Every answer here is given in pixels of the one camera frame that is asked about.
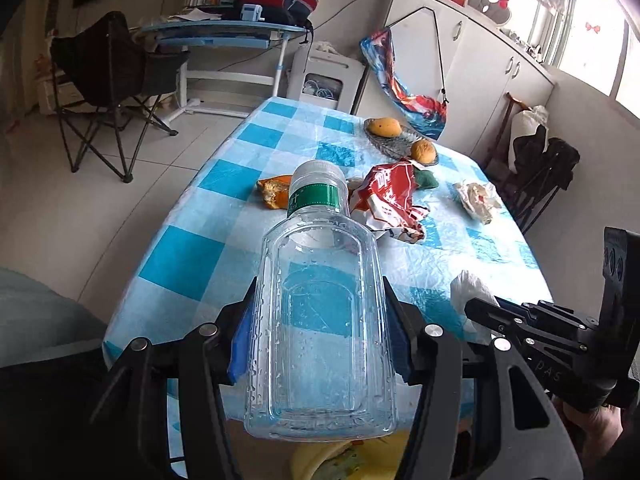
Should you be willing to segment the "white tissue paper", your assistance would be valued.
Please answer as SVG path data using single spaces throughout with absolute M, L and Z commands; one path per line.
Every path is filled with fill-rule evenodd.
M 499 305 L 497 298 L 480 278 L 468 270 L 463 270 L 450 283 L 450 304 L 461 318 L 465 338 L 479 344 L 489 344 L 492 338 L 491 330 L 466 317 L 464 309 L 471 299 L 483 300 L 495 307 Z

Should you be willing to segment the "clear plastic bottle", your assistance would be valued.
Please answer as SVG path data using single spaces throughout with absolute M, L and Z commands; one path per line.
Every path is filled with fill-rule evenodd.
M 262 241 L 244 427 L 337 441 L 396 429 L 395 372 L 378 246 L 348 210 L 339 166 L 298 166 L 288 212 Z

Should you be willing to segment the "yellow trash bin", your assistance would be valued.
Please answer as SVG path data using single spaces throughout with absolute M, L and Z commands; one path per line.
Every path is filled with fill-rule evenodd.
M 299 443 L 290 459 L 293 479 L 393 479 L 409 439 L 408 430 L 386 437 Z

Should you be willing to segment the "red white snack wrapper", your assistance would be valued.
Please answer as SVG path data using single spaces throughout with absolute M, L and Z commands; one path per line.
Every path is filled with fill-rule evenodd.
M 349 192 L 350 218 L 376 238 L 388 235 L 401 242 L 420 243 L 426 237 L 421 221 L 430 210 L 413 203 L 417 188 L 408 160 L 376 165 Z

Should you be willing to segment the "folded black chair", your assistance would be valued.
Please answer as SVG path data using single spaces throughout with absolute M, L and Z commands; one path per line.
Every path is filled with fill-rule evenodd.
M 574 178 L 580 154 L 560 138 L 549 138 L 539 125 L 532 136 L 519 136 L 513 142 L 516 170 L 514 192 L 509 209 L 526 233 L 560 191 L 566 191 Z

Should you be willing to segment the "green avocado toy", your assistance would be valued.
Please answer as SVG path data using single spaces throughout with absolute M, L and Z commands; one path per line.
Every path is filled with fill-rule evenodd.
M 439 182 L 430 170 L 413 169 L 414 182 L 417 190 L 434 190 L 439 187 Z

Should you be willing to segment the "yellow mango right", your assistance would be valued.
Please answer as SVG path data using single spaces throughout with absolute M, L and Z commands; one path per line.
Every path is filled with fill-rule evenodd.
M 421 139 L 413 142 L 410 148 L 411 158 L 423 166 L 433 165 L 437 160 L 437 151 L 434 144 L 427 140 Z

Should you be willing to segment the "yellow mango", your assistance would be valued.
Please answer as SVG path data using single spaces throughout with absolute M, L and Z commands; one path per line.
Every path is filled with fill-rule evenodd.
M 413 142 L 410 148 L 411 158 L 423 166 L 433 165 L 437 160 L 437 151 L 434 144 L 427 140 L 421 139 Z
M 381 138 L 397 138 L 402 133 L 402 125 L 393 117 L 370 118 L 366 121 L 368 133 Z

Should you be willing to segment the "white bag on chair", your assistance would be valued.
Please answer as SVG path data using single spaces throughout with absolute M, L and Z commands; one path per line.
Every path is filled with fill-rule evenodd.
M 518 161 L 524 162 L 525 151 L 531 148 L 534 156 L 547 151 L 549 113 L 543 105 L 515 114 L 511 122 L 508 163 L 511 172 L 518 172 Z

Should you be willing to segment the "yellow mango left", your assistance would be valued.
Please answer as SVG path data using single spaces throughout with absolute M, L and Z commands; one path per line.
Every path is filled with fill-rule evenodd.
M 393 117 L 370 118 L 366 121 L 368 133 L 381 138 L 397 138 L 402 133 L 402 125 Z

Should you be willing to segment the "white storage cabinet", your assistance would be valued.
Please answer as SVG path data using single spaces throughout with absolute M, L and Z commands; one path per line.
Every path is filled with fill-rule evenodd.
M 420 6 L 436 12 L 446 70 L 448 112 L 439 143 L 484 162 L 500 131 L 506 97 L 544 105 L 554 81 L 491 21 L 450 0 L 388 0 L 381 25 Z

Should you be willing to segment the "black folding camp chair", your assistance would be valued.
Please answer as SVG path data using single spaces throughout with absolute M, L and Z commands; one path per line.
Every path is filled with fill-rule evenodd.
M 62 70 L 84 98 L 55 110 L 70 171 L 77 172 L 91 152 L 122 182 L 134 180 L 148 129 L 178 134 L 156 110 L 163 96 L 177 90 L 179 70 L 189 55 L 145 50 L 132 39 L 119 11 L 108 12 L 76 36 L 53 38 L 51 75 Z

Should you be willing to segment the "white low drawer cabinet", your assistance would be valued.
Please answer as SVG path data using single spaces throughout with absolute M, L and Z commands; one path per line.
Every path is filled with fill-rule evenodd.
M 58 104 L 67 106 L 84 100 L 62 70 L 58 70 L 53 76 L 40 77 L 36 86 L 39 110 L 44 116 L 53 115 Z

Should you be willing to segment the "blue white study desk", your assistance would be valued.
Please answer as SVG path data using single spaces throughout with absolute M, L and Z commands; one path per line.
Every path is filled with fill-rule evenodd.
M 178 73 L 175 104 L 165 115 L 245 118 L 280 93 L 286 50 L 306 29 L 229 20 L 173 20 L 139 28 L 134 38 L 162 51 L 191 52 Z

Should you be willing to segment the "light blue pencil sharpener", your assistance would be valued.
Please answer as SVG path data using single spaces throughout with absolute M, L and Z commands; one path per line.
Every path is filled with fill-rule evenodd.
M 256 3 L 244 3 L 242 5 L 240 17 L 243 22 L 262 22 L 264 20 L 264 17 L 262 16 L 262 6 Z

